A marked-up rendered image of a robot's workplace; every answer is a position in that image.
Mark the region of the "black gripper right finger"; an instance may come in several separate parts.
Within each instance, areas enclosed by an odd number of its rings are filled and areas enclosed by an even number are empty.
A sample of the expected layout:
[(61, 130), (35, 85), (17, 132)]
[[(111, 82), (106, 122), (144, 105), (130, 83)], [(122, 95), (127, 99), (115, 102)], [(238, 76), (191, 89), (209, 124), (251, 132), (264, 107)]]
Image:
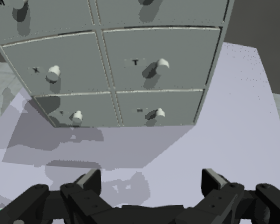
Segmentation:
[(252, 224), (280, 224), (278, 188), (261, 183), (255, 190), (244, 190), (244, 185), (219, 175), (211, 168), (202, 169), (205, 198), (180, 213), (175, 224), (240, 224), (241, 219), (250, 219)]

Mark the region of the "grey chest of drawers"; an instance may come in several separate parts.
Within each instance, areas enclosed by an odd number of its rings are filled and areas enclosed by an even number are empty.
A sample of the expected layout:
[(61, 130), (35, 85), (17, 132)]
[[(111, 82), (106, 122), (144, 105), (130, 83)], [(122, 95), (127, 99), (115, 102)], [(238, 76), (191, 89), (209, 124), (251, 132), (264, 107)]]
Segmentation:
[[(139, 22), (122, 22), (122, 23), (109, 23), (109, 24), (101, 24), (99, 9), (97, 0), (89, 0), (90, 6), (92, 10), (92, 15), (94, 19), (93, 25), (88, 26), (80, 26), (80, 27), (72, 27), (72, 28), (65, 28), (65, 29), (58, 29), (58, 30), (52, 30), (52, 31), (46, 31), (46, 32), (40, 32), (40, 33), (34, 33), (19, 37), (14, 37), (10, 39), (5, 39), (0, 41), (0, 53), (6, 60), (7, 64), (11, 68), (11, 70), (14, 72), (20, 83), (23, 85), (27, 93), (30, 95), (30, 97), (33, 99), (33, 101), (36, 103), (36, 105), (39, 107), (39, 109), (42, 111), (42, 113), (45, 115), (45, 117), (48, 119), (48, 121), (52, 124), (54, 128), (86, 128), (86, 127), (144, 127), (144, 126), (180, 126), (180, 125), (196, 125), (200, 112), (202, 110), (216, 65), (217, 61), (221, 52), (221, 48), (223, 45), (223, 41), (225, 38), (225, 34), (227, 31), (227, 27), (229, 24), (232, 8), (234, 5), (235, 0), (228, 0), (225, 14), (223, 18), (223, 22), (212, 22), (212, 21), (139, 21)], [(206, 80), (205, 86), (182, 86), (182, 87), (142, 87), (142, 88), (115, 88), (114, 81), (113, 81), (113, 75), (111, 71), (111, 66), (109, 62), (109, 57), (107, 53), (106, 43), (103, 31), (105, 28), (117, 28), (117, 27), (133, 27), (133, 26), (160, 26), (160, 25), (194, 25), (194, 26), (218, 26), (220, 28), (220, 34), (217, 41), (216, 49), (214, 52), (213, 60), (211, 63), (211, 67), (208, 73), (208, 77)], [(42, 92), (42, 93), (31, 93), (27, 85), (24, 83), (16, 69), (14, 68), (13, 64), (7, 57), (6, 53), (2, 49), (2, 46), (6, 43), (25, 40), (25, 39), (31, 39), (36, 37), (42, 37), (42, 36), (48, 36), (48, 35), (55, 35), (55, 34), (61, 34), (61, 33), (69, 33), (69, 32), (76, 32), (76, 31), (85, 31), (85, 30), (94, 30), (96, 29), (98, 41), (109, 81), (109, 89), (94, 89), (94, 90), (75, 90), (75, 91), (58, 91), (58, 92)], [(118, 98), (116, 91), (130, 91), (130, 90), (164, 90), (164, 89), (203, 89), (203, 93), (201, 96), (201, 100), (193, 121), (193, 124), (161, 124), (161, 125), (124, 125), (122, 120), (122, 115), (118, 103)], [(44, 109), (41, 107), (39, 102), (36, 100), (35, 95), (48, 95), (48, 94), (65, 94), (65, 93), (84, 93), (84, 92), (105, 92), (105, 91), (111, 91), (115, 109), (117, 112), (119, 125), (117, 126), (56, 126), (53, 121), (50, 119), (50, 117), (47, 115), (47, 113), (44, 111)]]

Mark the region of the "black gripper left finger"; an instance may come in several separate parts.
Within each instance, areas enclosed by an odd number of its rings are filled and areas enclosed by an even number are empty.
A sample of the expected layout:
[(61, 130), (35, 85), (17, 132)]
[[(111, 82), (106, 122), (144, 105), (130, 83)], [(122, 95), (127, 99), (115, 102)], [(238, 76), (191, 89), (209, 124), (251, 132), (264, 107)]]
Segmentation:
[(49, 191), (46, 184), (31, 186), (0, 210), (0, 224), (52, 224), (53, 219), (65, 224), (133, 224), (130, 215), (99, 196), (100, 169), (84, 175), (57, 191)]

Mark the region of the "grey drawer front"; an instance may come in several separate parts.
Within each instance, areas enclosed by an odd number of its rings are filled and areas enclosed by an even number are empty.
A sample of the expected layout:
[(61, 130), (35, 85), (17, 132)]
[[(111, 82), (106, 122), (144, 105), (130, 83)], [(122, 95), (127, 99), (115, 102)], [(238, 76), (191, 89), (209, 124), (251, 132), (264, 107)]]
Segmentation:
[[(117, 91), (124, 125), (193, 124), (203, 89)], [(165, 112), (165, 113), (164, 113)]]
[(220, 28), (133, 26), (103, 33), (115, 88), (182, 87), (205, 86)]
[(35, 95), (35, 98), (56, 126), (119, 125), (111, 91)]
[(15, 41), (2, 49), (31, 93), (109, 89), (96, 29), (88, 31)]
[(101, 24), (139, 21), (223, 22), (228, 0), (97, 0)]
[(93, 24), (89, 0), (0, 0), (0, 41)]

